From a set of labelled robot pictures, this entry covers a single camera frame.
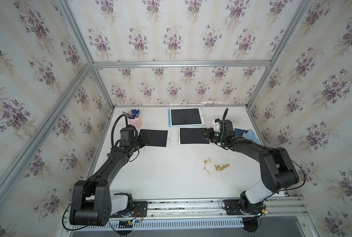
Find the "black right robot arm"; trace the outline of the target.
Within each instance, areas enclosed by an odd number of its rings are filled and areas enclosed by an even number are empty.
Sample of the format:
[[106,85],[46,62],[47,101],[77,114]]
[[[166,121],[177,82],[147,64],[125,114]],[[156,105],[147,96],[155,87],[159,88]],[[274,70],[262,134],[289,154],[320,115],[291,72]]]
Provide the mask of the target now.
[[241,153],[260,165],[261,180],[252,188],[241,193],[235,206],[225,201],[226,210],[239,209],[244,215],[259,215],[264,200],[281,190],[289,190],[299,183],[299,174],[288,152],[282,148],[263,146],[252,130],[233,128],[226,119],[228,109],[222,119],[216,119],[213,127],[201,132],[204,139],[225,150]]

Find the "white framed tablet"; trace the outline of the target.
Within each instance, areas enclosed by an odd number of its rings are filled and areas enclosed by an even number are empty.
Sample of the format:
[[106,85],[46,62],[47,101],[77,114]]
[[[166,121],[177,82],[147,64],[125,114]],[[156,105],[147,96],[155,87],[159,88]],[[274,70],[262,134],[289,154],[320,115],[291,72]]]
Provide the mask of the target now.
[[207,128],[180,128],[179,138],[180,144],[209,144],[210,142],[205,139],[201,133],[206,131]]
[[144,138],[149,137],[150,142],[146,146],[169,148],[171,144],[171,130],[141,129],[139,132]]

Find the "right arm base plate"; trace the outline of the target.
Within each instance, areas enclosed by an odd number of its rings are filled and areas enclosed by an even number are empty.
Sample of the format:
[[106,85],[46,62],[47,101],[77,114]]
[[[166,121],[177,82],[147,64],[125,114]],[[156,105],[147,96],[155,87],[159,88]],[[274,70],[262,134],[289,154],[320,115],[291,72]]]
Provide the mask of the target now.
[[227,215],[262,215],[265,207],[263,202],[251,204],[240,199],[225,199],[221,202],[221,208]]

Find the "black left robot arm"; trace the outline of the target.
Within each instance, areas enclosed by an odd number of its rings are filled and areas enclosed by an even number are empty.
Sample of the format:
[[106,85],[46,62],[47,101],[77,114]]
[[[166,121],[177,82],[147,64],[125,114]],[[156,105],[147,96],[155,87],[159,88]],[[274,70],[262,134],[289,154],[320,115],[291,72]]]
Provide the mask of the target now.
[[111,215],[130,216],[134,210],[132,195],[129,193],[110,193],[110,186],[118,172],[132,161],[134,153],[151,143],[149,134],[140,135],[136,127],[129,124],[126,114],[126,126],[120,130],[120,139],[111,141],[110,153],[105,163],[86,180],[79,180],[73,187],[72,200],[65,210],[73,231],[89,226],[105,226]]

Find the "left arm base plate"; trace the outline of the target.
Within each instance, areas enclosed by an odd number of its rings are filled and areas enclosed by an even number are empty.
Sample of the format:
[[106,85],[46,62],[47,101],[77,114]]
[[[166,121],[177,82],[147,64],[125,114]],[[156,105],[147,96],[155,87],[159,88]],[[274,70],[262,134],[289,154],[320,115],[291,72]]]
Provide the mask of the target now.
[[146,217],[148,210],[147,201],[134,201],[132,205],[128,205],[125,210],[112,214],[111,218],[131,218]]

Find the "blue framed drawing tablet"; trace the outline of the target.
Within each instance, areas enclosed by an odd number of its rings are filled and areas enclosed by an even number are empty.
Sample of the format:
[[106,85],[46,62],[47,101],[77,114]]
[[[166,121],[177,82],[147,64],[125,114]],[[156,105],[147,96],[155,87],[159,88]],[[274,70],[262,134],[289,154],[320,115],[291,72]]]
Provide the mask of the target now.
[[172,108],[168,116],[169,127],[206,124],[202,108]]

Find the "light blue microfiber cloth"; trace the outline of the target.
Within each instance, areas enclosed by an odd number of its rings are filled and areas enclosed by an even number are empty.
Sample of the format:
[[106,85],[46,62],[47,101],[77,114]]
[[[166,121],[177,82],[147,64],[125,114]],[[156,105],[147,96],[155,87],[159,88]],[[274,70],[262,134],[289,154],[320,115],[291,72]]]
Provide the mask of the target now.
[[258,145],[261,145],[260,140],[257,138],[255,132],[252,129],[249,129],[247,132],[244,132],[242,136],[247,140],[250,140]]

